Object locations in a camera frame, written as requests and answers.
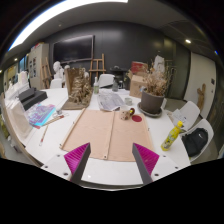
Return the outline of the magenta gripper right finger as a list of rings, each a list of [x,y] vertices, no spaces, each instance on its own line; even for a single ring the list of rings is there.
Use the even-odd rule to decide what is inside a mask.
[[[151,174],[158,162],[159,155],[137,143],[133,144],[132,154],[136,160],[143,184],[152,183]]]

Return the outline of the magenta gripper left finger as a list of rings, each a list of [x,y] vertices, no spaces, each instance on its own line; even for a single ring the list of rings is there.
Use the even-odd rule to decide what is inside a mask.
[[[64,156],[65,161],[72,173],[72,183],[80,183],[90,153],[90,144],[86,143],[76,149],[73,149]]]

